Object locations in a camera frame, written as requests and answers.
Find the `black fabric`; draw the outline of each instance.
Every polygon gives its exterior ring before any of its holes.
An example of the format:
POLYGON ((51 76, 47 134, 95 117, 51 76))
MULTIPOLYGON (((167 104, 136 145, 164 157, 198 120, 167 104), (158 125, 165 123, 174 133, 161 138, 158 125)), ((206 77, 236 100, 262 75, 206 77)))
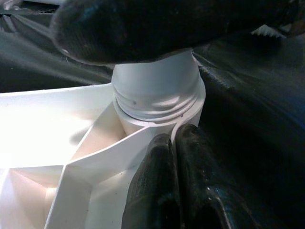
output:
POLYGON ((201 126, 290 228, 305 217, 305 36, 251 35, 195 49, 206 86, 201 126))
POLYGON ((113 65, 78 63, 50 39, 52 13, 9 10, 0 15, 0 92, 109 83, 113 65))

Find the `black rubber glove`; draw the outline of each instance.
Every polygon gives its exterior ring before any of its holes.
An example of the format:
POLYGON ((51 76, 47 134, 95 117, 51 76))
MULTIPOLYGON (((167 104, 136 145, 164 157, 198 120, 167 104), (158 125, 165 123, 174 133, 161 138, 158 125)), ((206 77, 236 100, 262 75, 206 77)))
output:
POLYGON ((152 61, 300 16, 304 0, 67 0, 51 23, 64 54, 89 64, 152 61))

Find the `gloved hand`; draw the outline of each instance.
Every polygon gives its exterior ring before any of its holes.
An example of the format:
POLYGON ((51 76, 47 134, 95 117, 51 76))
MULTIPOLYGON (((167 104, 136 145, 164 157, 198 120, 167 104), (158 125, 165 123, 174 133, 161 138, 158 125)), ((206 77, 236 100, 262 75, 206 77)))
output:
POLYGON ((67 0, 51 23, 57 48, 89 64, 152 61, 263 24, 305 28, 304 0, 67 0))

